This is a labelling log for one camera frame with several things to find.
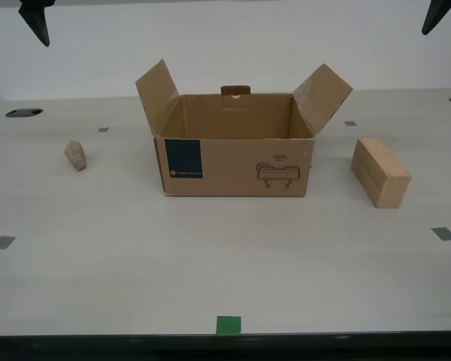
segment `gray tape marker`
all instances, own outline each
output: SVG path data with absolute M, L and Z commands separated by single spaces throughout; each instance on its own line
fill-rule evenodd
M 15 237 L 8 237 L 3 235 L 0 237 L 0 250 L 6 250 L 8 246 L 14 241 Z
M 441 241 L 451 241 L 451 231 L 446 227 L 431 228 L 436 235 L 441 238 Z

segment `white wall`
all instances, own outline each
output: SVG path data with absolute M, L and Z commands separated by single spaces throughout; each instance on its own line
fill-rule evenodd
M 451 11 L 429 0 L 271 0 L 54 6 L 44 47 L 0 8 L 0 99 L 136 96 L 160 58 L 182 93 L 247 83 L 292 91 L 326 62 L 355 89 L 451 87 Z

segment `rock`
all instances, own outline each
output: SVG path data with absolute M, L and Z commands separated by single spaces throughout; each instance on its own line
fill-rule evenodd
M 78 141 L 70 141 L 67 144 L 67 147 L 65 147 L 64 153 L 68 160 L 70 160 L 70 163 L 72 163 L 78 171 L 81 171 L 87 167 L 85 153 L 83 152 L 82 145 Z

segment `open cardboard box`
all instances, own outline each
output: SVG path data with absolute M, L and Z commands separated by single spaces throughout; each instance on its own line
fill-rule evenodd
M 169 196 L 305 196 L 315 136 L 353 89 L 323 64 L 293 94 L 181 96 L 164 60 L 136 85 Z

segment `wooden block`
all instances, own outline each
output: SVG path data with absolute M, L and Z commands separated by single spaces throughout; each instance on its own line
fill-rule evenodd
M 358 139 L 351 168 L 376 207 L 399 207 L 411 175 L 383 143 Z

